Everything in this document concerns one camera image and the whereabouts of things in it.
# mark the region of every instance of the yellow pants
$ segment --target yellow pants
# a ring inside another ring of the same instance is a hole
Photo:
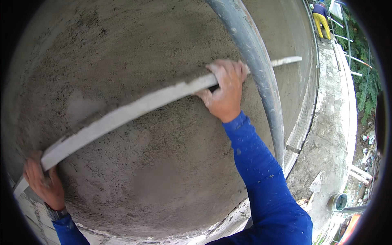
[[[323,26],[325,28],[325,32],[327,33],[327,39],[331,40],[331,36],[329,35],[329,26],[328,26],[327,20],[325,19],[324,15],[321,15],[318,13],[313,13],[312,15],[314,18],[314,22],[316,22],[316,27],[319,32],[319,36],[321,38],[324,38],[323,33],[321,32],[321,28],[320,28],[320,23],[321,23],[321,24],[323,24]]]

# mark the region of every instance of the green tree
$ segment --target green tree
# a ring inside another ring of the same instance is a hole
[[[330,0],[325,1],[327,8],[330,5],[330,2]],[[357,21],[352,17],[350,11],[345,6],[343,6],[342,14],[346,16],[350,39],[353,40],[351,43],[351,56],[363,60],[365,63],[373,67],[373,69],[369,69],[368,66],[358,61],[351,60],[351,70],[362,74],[362,77],[353,75],[353,81],[357,99],[357,110],[358,112],[363,111],[361,123],[365,125],[369,117],[376,109],[377,95],[381,91],[380,79],[374,58],[369,52],[369,44],[365,34],[361,30]],[[331,17],[339,21],[339,19],[332,14]],[[341,28],[336,24],[334,24],[334,29],[335,34],[347,37],[346,29]],[[341,38],[336,39],[342,46],[343,50],[348,53],[348,42]]]

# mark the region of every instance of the blue shirt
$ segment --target blue shirt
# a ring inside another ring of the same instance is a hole
[[[317,13],[317,14],[321,14],[324,15],[324,17],[327,19],[328,13],[326,8],[324,8],[323,6],[321,6],[320,4],[315,4],[314,5],[314,9],[312,10],[312,13]]]
[[[243,111],[224,123],[238,172],[248,190],[253,226],[210,242],[220,244],[311,244],[313,223],[287,188],[282,168]],[[89,244],[71,216],[53,222],[62,245]]]

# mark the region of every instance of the watch strap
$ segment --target watch strap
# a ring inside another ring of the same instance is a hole
[[[53,210],[47,205],[46,202],[44,202],[45,207],[46,207],[46,212],[48,213],[49,218],[51,221],[57,221],[60,220],[68,215],[67,208],[64,207],[62,210]]]

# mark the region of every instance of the hand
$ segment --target hand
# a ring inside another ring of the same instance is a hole
[[[219,88],[211,93],[204,89],[196,93],[210,113],[223,123],[234,120],[241,113],[242,83],[247,77],[247,69],[241,61],[216,60],[206,66],[218,80]]]
[[[64,189],[56,173],[56,166],[49,169],[49,177],[45,177],[41,167],[42,151],[34,151],[27,159],[23,169],[23,177],[31,189],[42,198],[53,210],[62,210]]]

